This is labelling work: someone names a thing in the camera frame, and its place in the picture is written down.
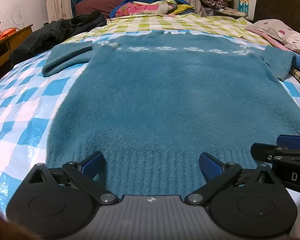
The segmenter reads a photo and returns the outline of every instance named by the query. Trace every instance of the gray gripper plate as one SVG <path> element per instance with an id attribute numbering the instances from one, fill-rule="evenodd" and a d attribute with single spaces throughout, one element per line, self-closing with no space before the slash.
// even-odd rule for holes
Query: gray gripper plate
<path id="1" fill-rule="evenodd" d="M 237 240 L 214 224 L 201 206 L 177 195 L 133 196 L 101 207 L 82 230 L 63 240 Z"/>

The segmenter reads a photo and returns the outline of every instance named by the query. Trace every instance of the orange item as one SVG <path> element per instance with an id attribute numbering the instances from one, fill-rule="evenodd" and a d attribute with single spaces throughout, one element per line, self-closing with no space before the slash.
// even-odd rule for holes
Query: orange item
<path id="1" fill-rule="evenodd" d="M 11 34 L 13 34 L 13 33 L 15 33 L 15 32 L 17 32 L 17 28 L 16 28 L 16 27 L 14 27 L 14 28 L 8 28 L 8 29 L 4 30 L 4 31 L 1 33 L 1 35 L 0 35 L 0 40 L 6 38 L 6 37 L 8 37 L 8 36 L 10 36 Z"/>

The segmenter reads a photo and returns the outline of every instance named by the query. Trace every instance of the green and white checkered sheet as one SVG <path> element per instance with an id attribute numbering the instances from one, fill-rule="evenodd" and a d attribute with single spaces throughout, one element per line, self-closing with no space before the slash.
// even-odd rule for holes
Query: green and white checkered sheet
<path id="1" fill-rule="evenodd" d="M 108 33 L 129 33 L 151 30 L 192 30 L 207 33 L 243 38 L 260 45 L 269 45 L 269 42 L 260 35 L 244 28 L 251 25 L 244 18 L 235 20 L 231 17 L 211 16 L 200 17 L 197 14 L 168 16 L 168 15 L 133 15 L 108 20 L 108 24 L 101 28 L 82 33 L 66 42 L 79 41 L 86 37 L 96 37 Z"/>

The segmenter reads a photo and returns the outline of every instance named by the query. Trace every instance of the pink clothing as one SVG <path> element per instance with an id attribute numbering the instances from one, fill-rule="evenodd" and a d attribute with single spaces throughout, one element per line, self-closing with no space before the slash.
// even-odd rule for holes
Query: pink clothing
<path id="1" fill-rule="evenodd" d="M 139 14 L 167 14 L 168 11 L 176 8 L 176 5 L 172 5 L 164 2 L 161 4 L 141 4 L 137 2 L 128 2 L 122 5 L 115 13 L 116 17 L 139 15 Z"/>
<path id="2" fill-rule="evenodd" d="M 255 29 L 250 28 L 250 27 L 246 27 L 245 29 L 247 31 L 250 31 L 252 33 L 255 33 L 255 34 L 258 34 L 258 35 L 264 37 L 267 41 L 269 41 L 271 43 L 271 45 L 273 45 L 276 48 L 287 50 L 287 51 L 291 51 L 286 46 L 282 45 L 280 42 L 278 42 L 277 40 L 275 40 L 274 38 L 272 38 L 268 34 L 265 34 L 265 33 L 261 32 L 261 31 L 255 30 Z"/>

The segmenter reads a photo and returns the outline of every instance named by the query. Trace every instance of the metal screw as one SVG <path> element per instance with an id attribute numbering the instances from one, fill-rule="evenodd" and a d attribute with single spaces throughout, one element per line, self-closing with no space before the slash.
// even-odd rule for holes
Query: metal screw
<path id="1" fill-rule="evenodd" d="M 100 200 L 103 202 L 111 202 L 115 200 L 115 195 L 111 194 L 111 193 L 106 193 L 101 195 Z"/>
<path id="2" fill-rule="evenodd" d="M 203 196 L 201 196 L 200 194 L 191 194 L 188 196 L 188 200 L 193 203 L 200 202 L 203 200 Z"/>

